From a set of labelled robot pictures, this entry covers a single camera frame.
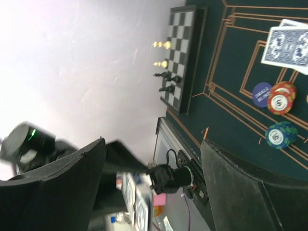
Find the poker chip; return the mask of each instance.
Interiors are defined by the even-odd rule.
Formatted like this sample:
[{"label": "poker chip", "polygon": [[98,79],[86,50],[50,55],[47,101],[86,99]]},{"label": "poker chip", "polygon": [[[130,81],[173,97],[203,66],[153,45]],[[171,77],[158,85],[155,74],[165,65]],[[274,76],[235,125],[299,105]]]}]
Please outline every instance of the poker chip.
[{"label": "poker chip", "polygon": [[267,144],[275,149],[284,149],[295,142],[297,128],[289,121],[283,121],[270,126],[265,132]]},{"label": "poker chip", "polygon": [[270,90],[270,93],[273,93],[275,91],[281,91],[285,92],[291,95],[292,100],[295,100],[296,98],[296,86],[290,82],[283,81],[276,83]]},{"label": "poker chip", "polygon": [[291,94],[283,91],[274,91],[268,98],[268,109],[275,115],[289,112],[293,106]]},{"label": "poker chip", "polygon": [[252,90],[253,102],[258,107],[267,107],[268,97],[272,85],[266,82],[257,84]]}]

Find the green light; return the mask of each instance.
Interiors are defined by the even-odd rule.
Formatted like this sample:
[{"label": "green light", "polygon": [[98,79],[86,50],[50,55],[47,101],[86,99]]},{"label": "green light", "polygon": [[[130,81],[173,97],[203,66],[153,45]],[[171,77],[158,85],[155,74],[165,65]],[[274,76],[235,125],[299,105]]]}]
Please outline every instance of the green light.
[{"label": "green light", "polygon": [[32,137],[34,136],[34,134],[35,134],[36,131],[37,131],[36,129],[33,130],[33,132],[32,132],[32,134],[31,134],[30,138],[28,139],[28,141],[29,141],[30,139],[32,139]]}]

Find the purple disc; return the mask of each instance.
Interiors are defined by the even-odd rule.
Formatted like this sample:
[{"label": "purple disc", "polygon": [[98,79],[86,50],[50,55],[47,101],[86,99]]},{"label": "purple disc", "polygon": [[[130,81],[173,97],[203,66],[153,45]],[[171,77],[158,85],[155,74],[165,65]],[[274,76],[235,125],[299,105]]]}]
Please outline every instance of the purple disc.
[{"label": "purple disc", "polygon": [[272,85],[266,82],[259,83],[252,90],[252,99],[258,107],[268,106],[268,97],[270,95],[270,89]]}]

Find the poker table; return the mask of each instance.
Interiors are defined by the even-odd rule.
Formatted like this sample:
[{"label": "poker table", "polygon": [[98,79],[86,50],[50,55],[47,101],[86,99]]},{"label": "poker table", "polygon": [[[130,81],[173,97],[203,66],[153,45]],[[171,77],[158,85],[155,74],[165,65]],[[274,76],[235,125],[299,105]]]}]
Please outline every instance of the poker table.
[{"label": "poker table", "polygon": [[[227,151],[276,173],[308,180],[308,76],[261,64],[269,30],[284,18],[308,23],[308,2],[302,0],[187,0],[186,5],[207,6],[208,15],[189,112],[167,120],[196,156],[204,138]],[[289,113],[274,115],[252,101],[260,82],[290,81],[297,95]],[[265,131],[276,122],[290,121],[297,140],[276,150]]]}]

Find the pink object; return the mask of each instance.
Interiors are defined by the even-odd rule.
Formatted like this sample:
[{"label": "pink object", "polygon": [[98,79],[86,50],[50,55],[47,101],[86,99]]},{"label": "pink object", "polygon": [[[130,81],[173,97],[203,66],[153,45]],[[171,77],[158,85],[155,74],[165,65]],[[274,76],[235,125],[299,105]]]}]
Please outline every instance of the pink object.
[{"label": "pink object", "polygon": [[162,193],[154,196],[154,206],[165,205],[166,204],[166,194]]}]

